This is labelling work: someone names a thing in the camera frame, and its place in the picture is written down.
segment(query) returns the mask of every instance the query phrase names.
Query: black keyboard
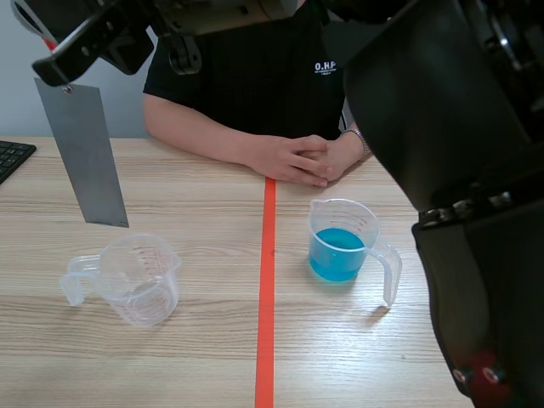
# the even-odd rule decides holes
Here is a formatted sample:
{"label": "black keyboard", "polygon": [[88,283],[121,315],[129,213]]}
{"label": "black keyboard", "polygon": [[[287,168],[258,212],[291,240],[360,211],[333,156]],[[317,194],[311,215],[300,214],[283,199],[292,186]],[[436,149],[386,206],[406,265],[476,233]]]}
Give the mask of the black keyboard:
{"label": "black keyboard", "polygon": [[32,144],[3,142],[0,140],[0,184],[36,151]]}

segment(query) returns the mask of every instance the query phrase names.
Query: blue liquid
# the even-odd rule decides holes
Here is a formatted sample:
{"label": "blue liquid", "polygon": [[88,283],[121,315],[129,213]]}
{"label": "blue liquid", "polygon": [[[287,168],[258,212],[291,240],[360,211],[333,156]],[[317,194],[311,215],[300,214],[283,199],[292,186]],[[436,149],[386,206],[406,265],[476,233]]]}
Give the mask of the blue liquid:
{"label": "blue liquid", "polygon": [[[362,249],[365,246],[357,235],[345,229],[323,229],[317,233],[317,236],[327,244],[339,249]],[[343,282],[357,276],[365,260],[365,255],[364,251],[338,251],[312,238],[309,263],[319,276],[329,281]]]}

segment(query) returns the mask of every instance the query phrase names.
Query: wooden table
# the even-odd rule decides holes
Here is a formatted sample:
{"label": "wooden table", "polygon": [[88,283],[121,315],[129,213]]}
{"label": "wooden table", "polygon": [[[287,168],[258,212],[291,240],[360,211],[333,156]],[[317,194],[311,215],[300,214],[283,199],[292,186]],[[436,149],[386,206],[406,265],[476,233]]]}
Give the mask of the wooden table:
{"label": "wooden table", "polygon": [[[264,180],[144,139],[113,140],[130,230],[85,224],[52,139],[0,186],[0,400],[14,407],[253,407]],[[403,258],[386,313],[382,271],[351,286],[308,272],[309,201],[364,202]],[[275,407],[469,407],[434,339],[410,227],[416,215],[370,160],[327,190],[277,185]],[[129,232],[173,244],[184,265],[171,318],[124,323],[99,297],[71,308],[69,259]]]}

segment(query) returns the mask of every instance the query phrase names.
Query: clasped hands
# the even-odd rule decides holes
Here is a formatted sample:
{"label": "clasped hands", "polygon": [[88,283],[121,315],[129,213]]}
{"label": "clasped hands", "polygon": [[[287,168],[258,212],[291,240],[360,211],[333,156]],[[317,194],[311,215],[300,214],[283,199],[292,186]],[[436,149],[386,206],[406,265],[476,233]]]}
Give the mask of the clasped hands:
{"label": "clasped hands", "polygon": [[364,147],[354,133],[345,133],[337,140],[317,135],[299,139],[265,136],[250,146],[245,164],[272,179],[326,187],[340,179],[363,153]]}

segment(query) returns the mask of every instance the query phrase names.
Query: empty measuring cup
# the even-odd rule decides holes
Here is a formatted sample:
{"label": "empty measuring cup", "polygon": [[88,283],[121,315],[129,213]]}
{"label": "empty measuring cup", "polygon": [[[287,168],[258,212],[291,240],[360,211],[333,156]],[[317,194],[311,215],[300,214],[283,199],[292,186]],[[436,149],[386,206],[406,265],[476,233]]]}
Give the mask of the empty measuring cup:
{"label": "empty measuring cup", "polygon": [[151,326],[166,319],[178,304],[176,273],[181,265],[170,245],[150,234],[129,235],[98,255],[74,258],[60,287],[71,306],[85,300],[81,280],[128,323]]}
{"label": "empty measuring cup", "polygon": [[397,296],[402,260],[380,241],[380,222],[371,210],[351,200],[313,200],[309,213],[309,261],[329,281],[348,281],[359,273],[366,255],[383,266],[383,299],[391,306]]}

